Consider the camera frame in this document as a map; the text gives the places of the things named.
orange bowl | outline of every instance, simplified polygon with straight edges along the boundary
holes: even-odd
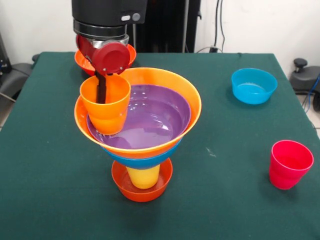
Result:
[[[131,85],[158,85],[170,88],[178,92],[187,100],[190,106],[190,123],[187,129],[181,135],[177,136],[171,141],[165,142],[158,146],[141,149],[124,149],[112,147],[95,140],[93,136],[91,136],[87,127],[88,112],[84,106],[81,97],[79,97],[74,107],[75,122],[79,127],[80,131],[91,141],[93,141],[96,144],[99,144],[100,146],[112,152],[113,154],[116,154],[123,158],[146,159],[163,154],[164,152],[167,152],[168,150],[173,148],[179,142],[179,140],[183,138],[195,126],[196,122],[200,117],[202,103],[197,89],[187,79],[171,71],[149,67],[129,68],[126,69],[120,76],[127,79]]]
[[[127,48],[130,53],[130,61],[129,61],[129,68],[130,68],[132,63],[136,59],[137,52],[136,52],[135,48],[133,46],[131,46],[130,44],[127,45]],[[80,50],[76,51],[76,53],[74,55],[74,60],[75,60],[76,64],[78,64],[79,67],[82,68],[82,70],[84,70],[87,74],[89,74],[90,76],[95,75],[95,68],[91,65],[89,60],[86,59],[85,56],[83,56],[83,54],[80,52]]]
[[[161,196],[164,193],[173,173],[173,166],[170,158],[160,164],[159,178],[156,184],[148,189],[139,189],[135,187],[129,177],[124,165],[114,161],[111,168],[113,181],[120,192],[128,199],[135,202],[149,202]]]

purple bowl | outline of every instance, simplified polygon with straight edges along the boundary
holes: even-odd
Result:
[[[119,149],[155,147],[182,134],[189,125],[191,110],[187,100],[170,88],[132,85],[127,117],[121,132],[99,133],[87,116],[91,135],[99,142]]]

yellow cup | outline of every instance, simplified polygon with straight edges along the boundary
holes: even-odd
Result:
[[[126,166],[132,184],[138,189],[153,187],[159,178],[160,164],[148,169],[135,169]]]
[[[96,99],[98,84],[98,78],[92,76],[80,86],[84,107],[98,132],[105,135],[117,134],[126,121],[131,85],[119,75],[107,76],[105,104],[100,104]]]

stacked bowls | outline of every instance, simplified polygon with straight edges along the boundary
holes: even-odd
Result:
[[[120,76],[130,83],[131,98],[119,133],[97,132],[81,97],[74,117],[80,131],[114,160],[111,173],[122,194],[148,202],[167,187],[173,173],[169,157],[198,121],[201,98],[188,80],[167,70],[130,68]]]

plastic bowl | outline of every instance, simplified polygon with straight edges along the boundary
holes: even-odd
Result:
[[[119,149],[155,147],[182,134],[191,117],[183,96],[170,88],[133,85],[122,130],[113,135],[100,133],[87,117],[91,135],[99,142]]]
[[[173,173],[171,160],[168,158],[160,164],[160,172],[157,183],[148,189],[139,189],[135,187],[129,177],[124,165],[114,161],[111,168],[113,181],[120,192],[128,199],[135,202],[149,202],[161,196],[164,193]]]
[[[151,84],[163,86],[166,88],[170,88],[180,95],[182,95],[188,102],[191,109],[191,118],[190,123],[187,129],[176,138],[158,145],[154,147],[148,147],[143,149],[122,149],[113,146],[109,146],[103,144],[94,139],[94,137],[90,134],[89,129],[87,127],[87,110],[83,104],[83,101],[79,97],[75,103],[74,107],[74,118],[77,126],[80,131],[91,141],[100,146],[106,148],[113,154],[124,158],[132,158],[132,159],[145,159],[151,158],[160,154],[163,154],[173,148],[178,141],[180,141],[197,123],[202,103],[200,95],[197,89],[184,77],[167,71],[163,69],[157,68],[149,68],[149,67],[137,67],[137,68],[129,68],[126,69],[121,76],[129,81],[131,85],[141,85],[141,84]]]
[[[177,150],[177,147],[180,144],[180,142],[181,140],[169,151],[166,151],[160,155],[149,157],[149,158],[141,158],[141,159],[125,158],[125,157],[115,155],[105,148],[103,148],[103,150],[105,150],[106,153],[113,160],[117,161],[122,165],[125,165],[126,167],[133,168],[133,169],[149,169],[161,164],[163,161],[169,158]]]
[[[231,81],[234,96],[241,102],[252,105],[266,102],[278,86],[273,75],[256,68],[235,71]]]
[[[130,61],[129,61],[129,68],[131,67],[132,63],[135,61],[137,52],[133,46],[130,44],[127,45],[127,48],[130,53]],[[79,65],[82,70],[84,70],[87,74],[90,76],[95,75],[95,68],[91,65],[91,63],[88,61],[88,59],[85,58],[85,56],[78,50],[76,51],[74,55],[74,60],[76,64]]]

